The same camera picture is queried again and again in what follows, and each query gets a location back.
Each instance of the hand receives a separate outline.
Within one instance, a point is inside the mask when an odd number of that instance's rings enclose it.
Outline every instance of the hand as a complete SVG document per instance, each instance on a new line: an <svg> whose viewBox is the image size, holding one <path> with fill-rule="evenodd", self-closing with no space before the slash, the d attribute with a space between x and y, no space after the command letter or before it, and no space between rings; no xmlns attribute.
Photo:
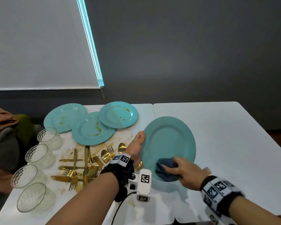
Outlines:
<svg viewBox="0 0 281 225"><path fill-rule="evenodd" d="M145 133L143 131L139 132L125 150L125 153L131 155L131 159L134 160L134 167L141 163L141 149L145 138Z"/></svg>
<svg viewBox="0 0 281 225"><path fill-rule="evenodd" d="M201 169L197 164L189 162L184 157L174 157L174 162L178 164L176 168L170 168L162 165L170 174L180 175L179 181L181 184L191 190L200 190L203 180L211 174L208 167Z"/></svg>

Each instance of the turquoise plate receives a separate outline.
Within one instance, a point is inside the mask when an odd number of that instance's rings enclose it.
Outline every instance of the turquoise plate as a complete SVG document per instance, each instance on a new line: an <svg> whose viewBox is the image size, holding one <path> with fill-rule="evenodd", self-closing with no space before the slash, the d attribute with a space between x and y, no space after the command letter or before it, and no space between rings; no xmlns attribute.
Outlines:
<svg viewBox="0 0 281 225"><path fill-rule="evenodd" d="M99 113L100 121L112 128L126 128L138 120L138 111L126 102L111 102L103 106Z"/></svg>
<svg viewBox="0 0 281 225"><path fill-rule="evenodd" d="M56 107L47 114L44 127L55 127L59 133L70 131L79 119L87 114L84 106L78 103L68 103Z"/></svg>
<svg viewBox="0 0 281 225"><path fill-rule="evenodd" d="M99 120L99 112L88 113L72 129L73 139L83 145L96 145L108 140L116 129Z"/></svg>
<svg viewBox="0 0 281 225"><path fill-rule="evenodd" d="M162 181L155 173L158 159L179 156L195 161L195 139L183 121L175 117L159 117L147 125L144 133L146 140L141 159L144 168L151 170L154 178Z"/></svg>

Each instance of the blue cloth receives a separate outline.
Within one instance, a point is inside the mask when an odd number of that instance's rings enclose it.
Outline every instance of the blue cloth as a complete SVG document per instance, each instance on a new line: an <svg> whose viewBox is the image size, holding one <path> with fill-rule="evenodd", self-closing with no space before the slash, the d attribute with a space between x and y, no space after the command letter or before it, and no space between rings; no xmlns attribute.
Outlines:
<svg viewBox="0 0 281 225"><path fill-rule="evenodd" d="M178 167L177 163L174 162L173 158L167 159L162 158L159 159L156 163L155 173L163 179L165 182L171 182L171 181L177 181L179 178L179 175L173 175L169 172L166 172L165 169L162 167L163 165L166 165L167 167Z"/></svg>

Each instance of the wristband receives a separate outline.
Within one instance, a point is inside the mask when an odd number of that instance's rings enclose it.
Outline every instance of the wristband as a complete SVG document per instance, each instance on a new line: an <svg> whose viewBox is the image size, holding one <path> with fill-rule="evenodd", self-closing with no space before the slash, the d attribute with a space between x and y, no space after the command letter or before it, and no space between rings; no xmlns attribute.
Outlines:
<svg viewBox="0 0 281 225"><path fill-rule="evenodd" d="M229 181L216 176L208 176L200 186L203 201L217 215L229 216L229 207L232 201L238 196L244 196L244 193Z"/></svg>
<svg viewBox="0 0 281 225"><path fill-rule="evenodd" d="M128 179L132 177L134 173L133 160L130 159L130 155L123 153L122 155L115 155L114 158L104 167L100 174L111 172L114 174L119 183L119 191L115 197L116 202L123 201L127 196L127 189L125 187L128 184Z"/></svg>

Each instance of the black cable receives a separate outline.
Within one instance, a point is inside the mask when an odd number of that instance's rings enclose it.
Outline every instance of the black cable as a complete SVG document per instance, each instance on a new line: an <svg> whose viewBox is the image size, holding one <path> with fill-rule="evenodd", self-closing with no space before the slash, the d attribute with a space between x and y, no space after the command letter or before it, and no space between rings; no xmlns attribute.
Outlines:
<svg viewBox="0 0 281 225"><path fill-rule="evenodd" d="M125 200L129 195L131 195L131 194L133 194L133 193L136 193L136 191L129 193L129 194L124 198L124 200ZM116 210L116 213L118 212L118 210L119 210L120 206L122 205L122 203L124 202L124 200L120 203L118 209ZM113 216L111 225L113 224L114 218L116 217L116 213L115 213L114 216Z"/></svg>

